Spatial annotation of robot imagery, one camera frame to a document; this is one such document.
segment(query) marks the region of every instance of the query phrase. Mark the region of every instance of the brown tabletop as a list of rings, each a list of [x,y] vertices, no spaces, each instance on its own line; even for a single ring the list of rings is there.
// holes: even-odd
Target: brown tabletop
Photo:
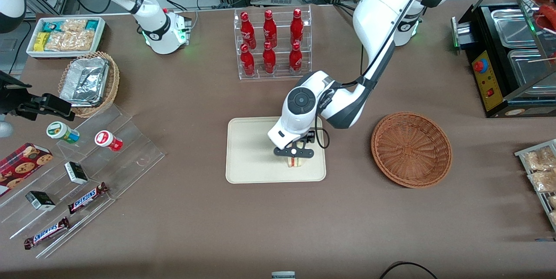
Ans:
[[[233,10],[202,12],[191,45],[153,53],[132,16],[105,16],[103,51],[121,72],[116,103],[167,156],[122,198],[47,259],[10,241],[0,225],[0,277],[377,278],[395,261],[421,263],[439,278],[554,278],[550,224],[513,152],[555,138],[554,119],[485,119],[465,55],[450,48],[451,16],[470,1],[429,9],[409,44],[397,48],[358,123],[328,128],[322,182],[232,185],[225,178],[226,130],[234,117],[278,116],[295,81],[238,79]],[[313,66],[335,79],[359,74],[361,44],[350,20],[313,6]],[[67,60],[29,58],[22,80],[57,93]],[[370,155],[373,127],[415,111],[438,123],[453,165],[437,186],[389,181]],[[8,117],[24,142],[52,147],[48,123]],[[404,266],[391,277],[427,278]]]

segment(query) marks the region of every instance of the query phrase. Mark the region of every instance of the yogurt cup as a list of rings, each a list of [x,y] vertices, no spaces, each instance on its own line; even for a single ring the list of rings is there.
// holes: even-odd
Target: yogurt cup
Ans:
[[[54,121],[48,125],[46,134],[52,139],[62,139],[67,143],[75,143],[79,140],[79,132],[61,121]]]
[[[95,136],[95,143],[98,146],[109,148],[114,152],[119,151],[123,146],[122,139],[115,137],[113,133],[109,132],[108,130],[103,130],[97,133],[97,135]]]

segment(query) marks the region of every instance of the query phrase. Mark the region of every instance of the red soda bottle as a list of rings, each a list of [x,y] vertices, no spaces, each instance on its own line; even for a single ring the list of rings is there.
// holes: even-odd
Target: red soda bottle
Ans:
[[[255,75],[255,60],[253,59],[253,55],[249,52],[249,47],[245,43],[242,43],[240,48],[242,49],[240,59],[242,60],[245,76],[253,77]]]
[[[255,29],[253,28],[253,24],[249,21],[249,14],[247,14],[247,12],[242,12],[240,16],[242,18],[242,38],[244,43],[249,46],[249,49],[253,50],[257,47]]]
[[[302,53],[299,51],[299,42],[296,41],[292,46],[290,52],[290,73],[292,75],[298,75],[301,72],[301,59],[303,58]]]
[[[262,53],[262,59],[265,62],[265,71],[268,75],[272,75],[276,70],[276,53],[272,49],[269,41],[265,42],[265,51]]]
[[[294,19],[291,21],[290,34],[291,45],[294,45],[296,41],[299,43],[303,41],[303,21],[301,20],[301,10],[299,8],[294,10]]]
[[[278,36],[276,32],[276,22],[272,19],[272,10],[265,10],[265,24],[262,26],[265,33],[265,41],[270,42],[272,47],[278,45]]]

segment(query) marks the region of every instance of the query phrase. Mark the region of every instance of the red emergency stop button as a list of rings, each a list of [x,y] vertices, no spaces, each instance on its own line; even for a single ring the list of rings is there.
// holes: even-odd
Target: red emergency stop button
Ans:
[[[477,73],[485,73],[488,69],[488,61],[486,59],[480,59],[473,63],[473,70]]]

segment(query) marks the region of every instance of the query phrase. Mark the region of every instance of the brown wicker basket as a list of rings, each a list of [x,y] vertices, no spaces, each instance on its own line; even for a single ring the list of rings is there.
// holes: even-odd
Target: brown wicker basket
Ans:
[[[412,112],[384,117],[373,131],[371,151],[384,174],[408,188],[439,183],[452,161],[450,141],[442,129]]]
[[[103,59],[106,59],[110,62],[109,77],[106,79],[104,100],[103,103],[101,103],[101,105],[97,107],[72,107],[72,111],[75,113],[75,115],[81,118],[89,118],[97,111],[110,107],[113,104],[114,99],[116,98],[116,94],[118,93],[119,69],[118,69],[118,65],[116,65],[116,63],[110,57],[110,55],[104,52],[97,51],[95,53],[89,53],[87,55],[80,56],[74,61],[81,60],[81,59],[91,59],[93,57],[102,57]],[[58,84],[58,93],[62,92],[62,87],[64,86],[64,83],[66,81],[66,75],[68,74],[68,69],[70,68],[69,66],[70,65],[66,67],[66,71],[64,71],[64,73],[62,74],[62,79]]]

